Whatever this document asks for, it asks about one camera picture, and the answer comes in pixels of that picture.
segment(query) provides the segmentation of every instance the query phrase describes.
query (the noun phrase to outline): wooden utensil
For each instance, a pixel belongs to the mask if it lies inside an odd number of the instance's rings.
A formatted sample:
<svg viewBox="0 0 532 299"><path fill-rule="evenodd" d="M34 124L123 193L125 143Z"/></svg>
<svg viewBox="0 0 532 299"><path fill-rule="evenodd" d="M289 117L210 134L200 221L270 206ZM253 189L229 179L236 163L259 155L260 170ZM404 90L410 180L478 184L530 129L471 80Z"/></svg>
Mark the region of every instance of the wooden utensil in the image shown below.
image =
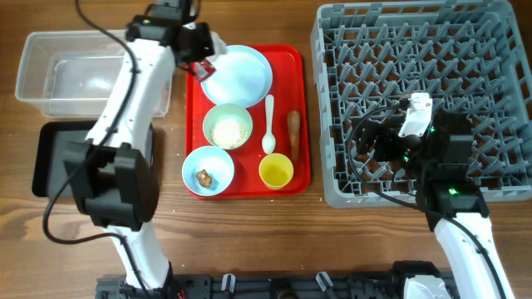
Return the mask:
<svg viewBox="0 0 532 299"><path fill-rule="evenodd" d="M298 111L288 113L288 133L290 135L290 144L292 145L292 160L299 160L299 131L301 129L301 115Z"/></svg>

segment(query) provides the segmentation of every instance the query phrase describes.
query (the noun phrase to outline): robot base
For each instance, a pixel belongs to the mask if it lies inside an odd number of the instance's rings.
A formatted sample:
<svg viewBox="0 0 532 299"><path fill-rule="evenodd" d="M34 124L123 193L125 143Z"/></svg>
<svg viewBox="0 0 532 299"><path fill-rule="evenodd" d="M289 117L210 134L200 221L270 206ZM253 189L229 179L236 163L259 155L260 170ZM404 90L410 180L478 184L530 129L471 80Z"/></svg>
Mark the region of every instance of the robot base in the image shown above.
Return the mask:
<svg viewBox="0 0 532 299"><path fill-rule="evenodd" d="M450 272L439 273L430 262L395 262L388 272L355 272L351 275L247 277L226 274L174 275L167 292L150 291L153 299L384 299L403 298L404 280L415 275L441 278L451 298L460 298ZM142 290L125 286L124 277L99 279L96 299L145 298Z"/></svg>

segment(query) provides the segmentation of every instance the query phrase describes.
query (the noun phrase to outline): light blue bowl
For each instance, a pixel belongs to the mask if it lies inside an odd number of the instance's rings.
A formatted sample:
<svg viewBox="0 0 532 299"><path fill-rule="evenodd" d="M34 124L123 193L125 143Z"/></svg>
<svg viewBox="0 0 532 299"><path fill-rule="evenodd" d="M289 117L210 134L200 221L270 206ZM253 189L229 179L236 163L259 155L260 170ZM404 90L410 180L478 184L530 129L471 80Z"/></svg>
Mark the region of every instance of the light blue bowl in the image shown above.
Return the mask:
<svg viewBox="0 0 532 299"><path fill-rule="evenodd" d="M196 178L196 174L203 169L213 178L213 183L208 188L201 186ZM181 174L186 187L192 193L199 196L214 196L226 190L231 184L234 164L225 150L216 146L204 146L186 157Z"/></svg>
<svg viewBox="0 0 532 299"><path fill-rule="evenodd" d="M201 82L201 88L216 105L232 103L243 108L258 104L272 87L273 73L268 59L247 46L227 46L213 66L216 72Z"/></svg>

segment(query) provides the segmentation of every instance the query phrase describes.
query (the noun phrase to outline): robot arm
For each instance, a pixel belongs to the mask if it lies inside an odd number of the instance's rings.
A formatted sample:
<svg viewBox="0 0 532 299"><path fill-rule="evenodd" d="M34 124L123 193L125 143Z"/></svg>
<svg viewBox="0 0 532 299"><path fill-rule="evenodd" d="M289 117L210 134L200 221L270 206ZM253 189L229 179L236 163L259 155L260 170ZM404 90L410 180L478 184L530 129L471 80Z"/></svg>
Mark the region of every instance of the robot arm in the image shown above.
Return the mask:
<svg viewBox="0 0 532 299"><path fill-rule="evenodd" d="M190 16L194 11L190 6L187 0L164 0L164 4L150 6L151 16L134 17L128 25L126 40L137 60L137 73L126 108L119 113L131 83L129 55L124 56L101 117L85 142L69 144L64 159L69 174L82 166L71 181L79 211L90 215L93 223L106 233L126 237L136 269L121 241L113 238L113 243L126 268L124 289L131 298L145 297L141 287L154 298L175 298L171 265L161 251L151 222L159 198L159 181L146 163L150 157L145 157L145 148L156 101L177 65L213 61L225 54L225 44L209 31L207 24L190 25L197 17ZM86 165L85 158L104 139L118 115L113 134L100 147L93 162ZM143 286L135 271L140 273Z"/></svg>
<svg viewBox="0 0 532 299"><path fill-rule="evenodd" d="M500 289L506 298L514 298L495 249L482 192L466 177L473 145L471 123L466 115L441 112L431 117L432 99L427 93L409 97L411 106L403 123L369 122L364 130L355 132L360 140L357 152L367 154L373 147L373 158L378 162L396 161L416 178L417 206L431 212L426 213L429 229L435 232L449 259L462 298L501 298ZM470 231L487 251L493 269L462 229L436 215L445 215ZM496 285L493 273L501 288ZM426 298L440 297L441 283L441 279L423 276L407 278L403 297L420 298L420 294L430 295Z"/></svg>

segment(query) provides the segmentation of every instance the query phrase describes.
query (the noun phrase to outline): rice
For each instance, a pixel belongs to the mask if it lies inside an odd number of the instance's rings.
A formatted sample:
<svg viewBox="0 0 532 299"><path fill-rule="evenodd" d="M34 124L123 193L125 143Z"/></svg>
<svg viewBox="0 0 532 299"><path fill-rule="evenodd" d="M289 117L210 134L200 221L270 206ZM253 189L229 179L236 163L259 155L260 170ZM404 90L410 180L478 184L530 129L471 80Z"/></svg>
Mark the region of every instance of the rice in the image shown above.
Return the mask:
<svg viewBox="0 0 532 299"><path fill-rule="evenodd" d="M233 149L245 142L248 129L242 120L218 120L210 131L213 143L223 149Z"/></svg>

